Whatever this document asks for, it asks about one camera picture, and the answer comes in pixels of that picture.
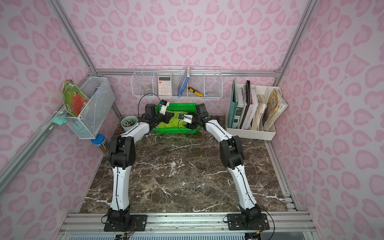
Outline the lime green garment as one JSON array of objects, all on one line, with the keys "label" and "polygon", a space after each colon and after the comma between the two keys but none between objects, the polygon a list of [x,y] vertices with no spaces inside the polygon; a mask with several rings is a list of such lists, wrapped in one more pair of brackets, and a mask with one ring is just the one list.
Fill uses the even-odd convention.
[{"label": "lime green garment", "polygon": [[180,129],[181,128],[185,128],[187,123],[184,122],[184,121],[179,121],[178,117],[179,117],[179,114],[187,114],[187,112],[183,112],[183,111],[166,111],[166,114],[167,115],[172,115],[172,118],[170,119],[169,123],[166,124],[164,122],[161,122],[159,123],[159,125],[157,126],[157,128],[159,129],[169,129],[169,128],[177,128],[179,127]]}]

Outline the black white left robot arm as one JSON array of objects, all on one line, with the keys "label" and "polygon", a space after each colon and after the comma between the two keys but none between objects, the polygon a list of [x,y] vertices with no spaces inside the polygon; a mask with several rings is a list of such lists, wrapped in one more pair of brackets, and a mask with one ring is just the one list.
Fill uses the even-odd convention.
[{"label": "black white left robot arm", "polygon": [[119,224],[126,230],[133,223],[130,215],[129,179],[136,160],[135,143],[141,140],[159,123],[169,123],[173,117],[167,113],[170,105],[161,100],[159,105],[147,104],[141,120],[130,130],[113,137],[109,148],[109,162],[113,167],[113,199],[107,213],[108,224]]}]

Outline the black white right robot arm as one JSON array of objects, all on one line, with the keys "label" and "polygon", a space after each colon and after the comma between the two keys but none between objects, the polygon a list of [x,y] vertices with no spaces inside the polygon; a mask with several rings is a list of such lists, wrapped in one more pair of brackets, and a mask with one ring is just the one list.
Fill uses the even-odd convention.
[{"label": "black white right robot arm", "polygon": [[218,120],[211,117],[204,104],[198,104],[195,108],[197,112],[193,114],[192,125],[203,127],[218,141],[222,164],[235,183],[244,224],[250,227],[262,218],[262,212],[246,176],[241,139],[228,133]]}]

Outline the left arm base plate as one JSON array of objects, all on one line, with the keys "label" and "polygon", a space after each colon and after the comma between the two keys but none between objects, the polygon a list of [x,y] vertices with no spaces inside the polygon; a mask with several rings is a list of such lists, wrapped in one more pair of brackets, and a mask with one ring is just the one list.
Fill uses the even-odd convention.
[{"label": "left arm base plate", "polygon": [[108,217],[104,232],[144,232],[148,215],[130,215],[125,220],[123,217]]}]

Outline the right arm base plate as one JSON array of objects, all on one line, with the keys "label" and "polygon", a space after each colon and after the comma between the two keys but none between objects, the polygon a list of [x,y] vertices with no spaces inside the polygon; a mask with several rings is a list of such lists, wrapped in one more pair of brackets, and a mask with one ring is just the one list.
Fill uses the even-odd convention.
[{"label": "right arm base plate", "polygon": [[262,232],[270,229],[266,214],[261,214],[255,220],[249,220],[245,214],[227,214],[225,219],[230,231],[253,230]]}]

